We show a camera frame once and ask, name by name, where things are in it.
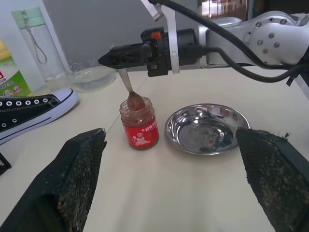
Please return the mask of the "clear bottle with green lid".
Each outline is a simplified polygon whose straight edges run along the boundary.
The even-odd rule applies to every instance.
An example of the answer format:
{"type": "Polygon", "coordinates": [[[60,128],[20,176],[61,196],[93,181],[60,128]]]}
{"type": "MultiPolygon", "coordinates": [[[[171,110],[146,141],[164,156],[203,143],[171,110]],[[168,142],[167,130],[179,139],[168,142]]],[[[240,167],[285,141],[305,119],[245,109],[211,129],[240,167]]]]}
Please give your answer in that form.
{"type": "Polygon", "coordinates": [[[62,63],[40,7],[11,11],[40,74],[51,89],[70,85],[67,71],[62,63]]]}

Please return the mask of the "black and white canvas sneaker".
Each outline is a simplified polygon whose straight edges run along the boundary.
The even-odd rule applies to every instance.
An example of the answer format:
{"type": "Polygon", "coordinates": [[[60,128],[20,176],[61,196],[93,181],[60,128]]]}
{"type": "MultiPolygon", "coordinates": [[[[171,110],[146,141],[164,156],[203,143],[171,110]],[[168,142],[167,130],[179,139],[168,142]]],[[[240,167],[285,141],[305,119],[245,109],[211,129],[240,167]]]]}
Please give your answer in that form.
{"type": "Polygon", "coordinates": [[[62,88],[32,97],[0,97],[0,145],[57,120],[79,103],[78,93],[62,88]]]}

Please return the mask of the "small black box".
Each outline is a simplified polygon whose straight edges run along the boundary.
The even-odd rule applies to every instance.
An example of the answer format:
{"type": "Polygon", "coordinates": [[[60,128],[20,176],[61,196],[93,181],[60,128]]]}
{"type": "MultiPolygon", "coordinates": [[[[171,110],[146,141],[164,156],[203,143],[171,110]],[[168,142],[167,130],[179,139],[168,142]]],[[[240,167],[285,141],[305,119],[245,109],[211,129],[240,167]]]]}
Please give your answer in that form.
{"type": "Polygon", "coordinates": [[[7,170],[11,169],[9,161],[0,153],[0,176],[3,175],[7,170]]]}

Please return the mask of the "red-labelled glass jam jar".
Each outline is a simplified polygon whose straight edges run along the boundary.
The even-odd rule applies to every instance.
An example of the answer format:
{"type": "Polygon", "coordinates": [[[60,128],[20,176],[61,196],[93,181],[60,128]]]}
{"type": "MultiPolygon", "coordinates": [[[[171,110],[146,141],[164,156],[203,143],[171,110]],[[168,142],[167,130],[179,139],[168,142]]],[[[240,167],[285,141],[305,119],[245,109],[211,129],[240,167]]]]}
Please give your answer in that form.
{"type": "Polygon", "coordinates": [[[145,107],[130,111],[127,101],[121,103],[119,112],[128,144],[134,149],[149,149],[159,141],[155,110],[149,98],[143,98],[145,107]]]}

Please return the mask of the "round stainless steel plate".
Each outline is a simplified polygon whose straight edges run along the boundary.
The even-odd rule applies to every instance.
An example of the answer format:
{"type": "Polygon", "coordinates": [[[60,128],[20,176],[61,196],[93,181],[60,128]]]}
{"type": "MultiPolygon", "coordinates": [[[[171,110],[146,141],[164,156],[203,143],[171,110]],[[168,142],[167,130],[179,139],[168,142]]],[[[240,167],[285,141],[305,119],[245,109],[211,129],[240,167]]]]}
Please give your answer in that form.
{"type": "Polygon", "coordinates": [[[238,147],[236,131],[249,129],[246,117],[230,107],[203,103],[173,113],[165,123],[170,144],[195,155],[219,155],[238,147]]]}

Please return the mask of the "clear glass bowl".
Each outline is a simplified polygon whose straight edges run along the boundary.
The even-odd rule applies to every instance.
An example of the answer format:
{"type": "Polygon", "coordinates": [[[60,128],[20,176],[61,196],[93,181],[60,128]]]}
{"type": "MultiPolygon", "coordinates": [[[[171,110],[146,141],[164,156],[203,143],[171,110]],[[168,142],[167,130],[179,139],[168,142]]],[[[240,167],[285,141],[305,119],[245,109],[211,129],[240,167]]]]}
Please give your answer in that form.
{"type": "Polygon", "coordinates": [[[99,65],[96,59],[70,65],[69,80],[79,92],[90,92],[110,85],[117,77],[115,69],[99,65]]]}

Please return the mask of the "green and white carton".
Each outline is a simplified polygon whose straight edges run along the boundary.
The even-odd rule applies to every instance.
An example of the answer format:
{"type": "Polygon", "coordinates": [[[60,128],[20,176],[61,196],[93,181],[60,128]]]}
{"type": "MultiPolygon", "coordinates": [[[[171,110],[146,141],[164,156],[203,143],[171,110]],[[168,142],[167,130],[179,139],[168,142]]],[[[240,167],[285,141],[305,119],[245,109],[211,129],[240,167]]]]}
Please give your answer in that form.
{"type": "Polygon", "coordinates": [[[24,97],[31,94],[11,52],[0,39],[0,96],[24,97]]]}

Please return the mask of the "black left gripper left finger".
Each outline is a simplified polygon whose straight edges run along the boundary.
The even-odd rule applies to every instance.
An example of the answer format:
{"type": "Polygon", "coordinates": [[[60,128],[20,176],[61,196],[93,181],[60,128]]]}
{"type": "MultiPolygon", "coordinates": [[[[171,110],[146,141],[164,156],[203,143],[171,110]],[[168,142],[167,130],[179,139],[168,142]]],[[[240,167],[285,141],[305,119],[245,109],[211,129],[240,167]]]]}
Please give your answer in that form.
{"type": "Polygon", "coordinates": [[[83,232],[98,182],[103,128],[69,139],[31,182],[0,232],[83,232]]]}

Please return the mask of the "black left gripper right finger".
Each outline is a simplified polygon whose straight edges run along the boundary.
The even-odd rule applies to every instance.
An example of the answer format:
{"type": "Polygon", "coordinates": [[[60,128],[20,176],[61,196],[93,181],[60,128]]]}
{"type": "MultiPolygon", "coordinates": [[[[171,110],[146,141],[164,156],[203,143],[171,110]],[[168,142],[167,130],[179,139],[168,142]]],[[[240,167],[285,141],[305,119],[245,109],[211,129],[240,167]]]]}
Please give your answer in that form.
{"type": "Polygon", "coordinates": [[[309,161],[286,138],[236,131],[247,181],[275,232],[309,232],[309,161]]]}

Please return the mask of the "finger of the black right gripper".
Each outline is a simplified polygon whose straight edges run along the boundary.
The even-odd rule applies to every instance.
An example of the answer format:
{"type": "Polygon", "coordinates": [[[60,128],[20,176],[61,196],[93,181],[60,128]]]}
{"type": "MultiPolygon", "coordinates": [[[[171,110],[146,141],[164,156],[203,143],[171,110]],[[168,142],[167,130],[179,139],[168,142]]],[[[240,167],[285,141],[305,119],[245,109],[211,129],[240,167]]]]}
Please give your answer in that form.
{"type": "Polygon", "coordinates": [[[106,67],[139,67],[145,66],[150,57],[149,45],[124,45],[112,48],[98,63],[106,67]]]}
{"type": "Polygon", "coordinates": [[[113,45],[111,49],[142,49],[148,48],[149,45],[147,43],[135,43],[135,44],[127,44],[127,45],[113,45]]]}

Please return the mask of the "metal spoon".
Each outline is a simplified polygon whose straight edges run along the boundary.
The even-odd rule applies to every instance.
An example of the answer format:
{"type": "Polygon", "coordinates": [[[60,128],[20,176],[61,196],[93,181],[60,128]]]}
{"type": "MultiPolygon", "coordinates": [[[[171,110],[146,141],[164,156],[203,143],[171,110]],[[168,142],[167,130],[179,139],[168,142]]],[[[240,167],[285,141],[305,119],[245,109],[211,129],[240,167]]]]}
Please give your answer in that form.
{"type": "Polygon", "coordinates": [[[127,98],[127,105],[130,111],[138,111],[138,110],[142,110],[145,108],[145,102],[143,100],[143,98],[137,94],[131,85],[128,73],[126,69],[119,69],[118,73],[126,87],[126,89],[129,92],[129,96],[127,98]]]}

